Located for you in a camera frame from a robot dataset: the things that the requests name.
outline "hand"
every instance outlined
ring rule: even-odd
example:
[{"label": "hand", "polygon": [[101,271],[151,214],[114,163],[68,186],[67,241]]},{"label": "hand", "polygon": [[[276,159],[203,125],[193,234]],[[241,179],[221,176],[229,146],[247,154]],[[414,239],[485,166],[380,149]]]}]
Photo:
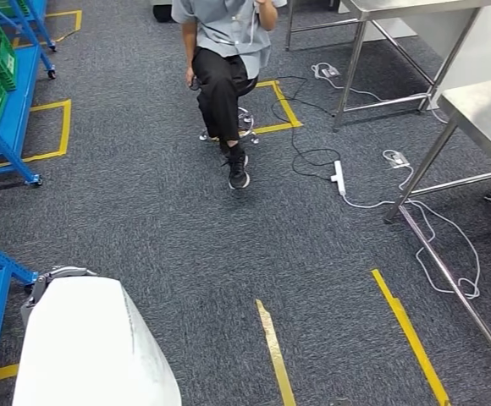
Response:
[{"label": "hand", "polygon": [[191,84],[193,82],[194,78],[194,72],[193,69],[191,67],[187,68],[187,71],[185,71],[185,82],[187,84],[187,86],[191,86]]}]

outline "stainless steel table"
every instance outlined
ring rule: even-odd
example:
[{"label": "stainless steel table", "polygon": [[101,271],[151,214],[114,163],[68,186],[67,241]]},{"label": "stainless steel table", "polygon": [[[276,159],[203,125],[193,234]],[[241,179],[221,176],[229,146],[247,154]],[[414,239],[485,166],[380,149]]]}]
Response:
[{"label": "stainless steel table", "polygon": [[[338,106],[335,112],[335,127],[338,128],[343,119],[344,112],[355,112],[358,110],[364,110],[366,108],[373,107],[383,107],[393,104],[399,104],[403,102],[421,101],[418,106],[419,110],[424,110],[427,106],[427,102],[430,96],[433,94],[440,83],[441,83],[447,71],[451,67],[452,61],[455,59],[458,51],[460,50],[464,40],[468,32],[473,27],[473,23],[476,20],[479,11],[482,7],[491,5],[491,0],[341,0],[343,4],[347,6],[352,16],[351,19],[345,19],[342,21],[336,21],[333,23],[312,25],[309,27],[295,28],[292,27],[294,2],[295,0],[289,0],[289,17],[288,20],[287,37],[285,48],[289,51],[290,48],[291,35],[293,32],[307,31],[307,30],[316,30],[321,28],[335,27],[339,25],[350,25],[356,24],[356,31],[355,39],[353,43],[353,53],[351,60],[349,63],[347,72],[345,75],[345,85],[343,88],[343,93],[339,99]],[[461,34],[456,41],[452,51],[443,62],[440,71],[434,78],[430,78],[428,74],[422,70],[420,66],[415,63],[406,49],[394,40],[385,29],[381,27],[376,19],[392,19],[401,18],[409,15],[417,14],[428,14],[428,13],[438,13],[445,11],[454,11],[461,9],[473,9],[473,12],[470,17],[469,21],[464,27]],[[347,98],[350,91],[353,79],[356,71],[359,56],[364,42],[364,34],[366,34],[366,24],[371,22],[383,36],[389,40],[392,45],[396,48],[412,66],[417,69],[422,77],[424,77],[430,87],[427,91],[413,96],[400,97],[390,101],[379,101],[371,103],[363,106],[356,107],[347,107]]]},{"label": "stainless steel table", "polygon": [[451,135],[457,127],[460,127],[491,158],[491,81],[444,91],[440,98],[439,105],[450,118],[449,123],[427,153],[427,156],[422,161],[418,170],[402,191],[396,203],[390,207],[390,211],[385,216],[385,222],[391,222],[399,211],[491,345],[491,331],[460,290],[458,283],[449,271],[447,266],[432,248],[427,238],[403,206],[406,201],[412,196],[424,195],[436,190],[449,189],[463,184],[472,184],[491,179],[491,173],[486,173],[425,189],[415,189],[418,182],[422,179],[424,173],[451,138]]}]

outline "gray shirt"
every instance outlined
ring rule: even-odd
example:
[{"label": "gray shirt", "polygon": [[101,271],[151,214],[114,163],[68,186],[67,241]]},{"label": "gray shirt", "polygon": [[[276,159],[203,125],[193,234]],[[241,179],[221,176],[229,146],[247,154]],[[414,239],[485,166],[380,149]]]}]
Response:
[{"label": "gray shirt", "polygon": [[[273,0],[282,7],[287,0]],[[253,79],[268,63],[270,38],[260,25],[255,0],[172,0],[172,18],[177,23],[197,21],[198,47],[227,58],[239,55],[248,78]]]}]

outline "gray carpet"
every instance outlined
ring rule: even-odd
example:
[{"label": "gray carpet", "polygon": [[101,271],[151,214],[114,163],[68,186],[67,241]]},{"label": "gray carpet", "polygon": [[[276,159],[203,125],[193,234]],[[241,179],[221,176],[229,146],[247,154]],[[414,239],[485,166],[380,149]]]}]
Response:
[{"label": "gray carpet", "polygon": [[[202,122],[194,94],[183,84],[177,25],[156,23],[144,2],[109,7],[101,0],[55,0],[48,6],[75,8],[83,10],[81,31],[51,56],[58,80],[47,81],[41,71],[34,100],[73,100],[69,151],[30,164],[44,177],[40,189],[18,185],[15,176],[0,178],[2,249],[42,272],[74,264],[120,279],[167,356],[185,406],[282,404],[255,299],[272,314],[300,406],[336,398],[360,406],[436,404],[372,277],[372,269],[379,268],[408,311],[452,404],[491,406],[491,350],[455,298],[427,285],[414,258],[418,243],[408,227],[384,225],[382,208],[350,208],[332,184],[294,173],[289,130],[248,145],[252,184],[230,192],[216,149],[198,141]],[[307,9],[296,21],[327,17]],[[311,78],[301,99],[335,107],[338,92],[313,80],[310,66],[329,62],[344,70],[352,30],[297,34],[294,50],[284,52],[285,22],[283,15],[273,34],[271,63],[262,77]],[[52,29],[66,31],[59,23]],[[429,72],[440,63],[420,40],[403,43]],[[286,94],[298,85],[281,80]],[[381,97],[425,86],[384,42],[365,45],[355,82]],[[267,125],[278,122],[270,111],[274,101],[264,88],[242,104]],[[401,114],[398,107],[347,116],[335,134],[326,114],[292,104],[304,124],[296,131],[297,144],[339,151],[348,197],[360,203],[393,199],[406,177],[390,169],[383,150],[403,151],[416,167],[443,127],[430,114]],[[34,114],[26,151],[57,145],[60,127],[58,113]],[[329,167],[299,168],[332,174]],[[490,168],[458,134],[425,184]],[[424,200],[476,244],[483,278],[475,305],[491,325],[491,204],[482,200],[490,185]],[[454,230],[434,223],[440,235],[436,246],[443,257],[459,276],[472,275],[467,246]],[[18,307],[24,299],[21,287],[11,285],[0,366],[19,361]],[[11,404],[13,387],[13,379],[0,381],[0,406]]]}]

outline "person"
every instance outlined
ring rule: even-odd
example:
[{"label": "person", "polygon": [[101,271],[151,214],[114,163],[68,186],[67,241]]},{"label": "person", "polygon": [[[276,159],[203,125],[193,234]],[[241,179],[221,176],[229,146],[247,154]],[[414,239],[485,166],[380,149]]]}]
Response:
[{"label": "person", "polygon": [[256,80],[270,56],[268,31],[286,0],[172,0],[187,55],[185,80],[200,85],[198,104],[208,134],[218,140],[231,189],[249,184],[248,156],[239,145],[238,94]]}]

